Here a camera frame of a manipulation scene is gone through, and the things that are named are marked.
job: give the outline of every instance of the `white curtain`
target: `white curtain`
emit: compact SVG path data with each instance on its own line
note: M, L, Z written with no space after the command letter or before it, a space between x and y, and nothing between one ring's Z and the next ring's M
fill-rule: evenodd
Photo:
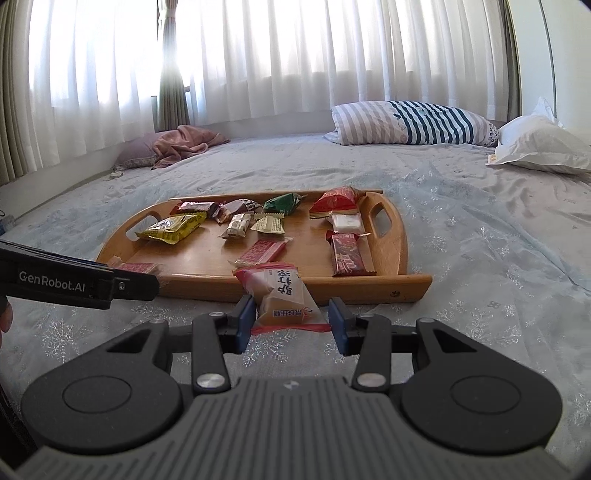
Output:
M505 120L498 0L180 0L196 125L412 99Z
M30 30L29 88L28 95L19 95L19 122L28 138L30 169L154 131L154 2L21 3L21 21Z

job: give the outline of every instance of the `white pillow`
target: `white pillow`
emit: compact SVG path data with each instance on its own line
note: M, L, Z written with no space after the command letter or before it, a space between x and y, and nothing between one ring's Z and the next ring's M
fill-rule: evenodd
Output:
M512 164L553 173L591 173L591 147L562 128L545 99L534 114L499 129L499 146L487 165Z

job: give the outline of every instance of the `striped pillow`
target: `striped pillow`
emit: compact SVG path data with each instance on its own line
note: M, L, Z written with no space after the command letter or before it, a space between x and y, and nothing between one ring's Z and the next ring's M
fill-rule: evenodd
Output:
M335 131L325 137L341 145L461 144L492 147L499 132L484 117L421 102L356 102L332 108Z

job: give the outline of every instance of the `bed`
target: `bed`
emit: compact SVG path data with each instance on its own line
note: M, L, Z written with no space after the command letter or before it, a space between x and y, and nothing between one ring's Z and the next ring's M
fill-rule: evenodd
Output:
M322 135L233 140L163 170L97 179L25 215L3 238L95 259L137 211L175 196L261 190L322 190L342 184L384 189L408 234L410 269L434 282L416 304L353 307L410 325L436 317L548 377L564 401L548 450L574 467L591 447L591 176L567 177L484 163L474 145L343 147ZM0 382L15 411L36 377L137 324L186 325L231 305L158 298L115 301L93 311L14 300L15 322L0 350ZM244 375L350 377L355 358L330 333L282 330L226 356ZM189 381L187 354L172 375ZM395 356L392 380L412 373Z

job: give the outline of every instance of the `pillow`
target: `pillow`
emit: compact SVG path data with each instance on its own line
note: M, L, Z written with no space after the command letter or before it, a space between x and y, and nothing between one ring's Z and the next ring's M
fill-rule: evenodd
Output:
M327 140L341 145L461 144L492 147L497 128L461 108L420 102L356 102L331 109L335 131Z
M114 170L153 167L158 159L158 155L152 149L152 146L165 133L145 134L143 137L128 142L124 150L117 157Z
M512 164L571 175L591 173L591 147L562 128L545 99L540 99L534 114L516 118L499 133L499 146L487 165Z

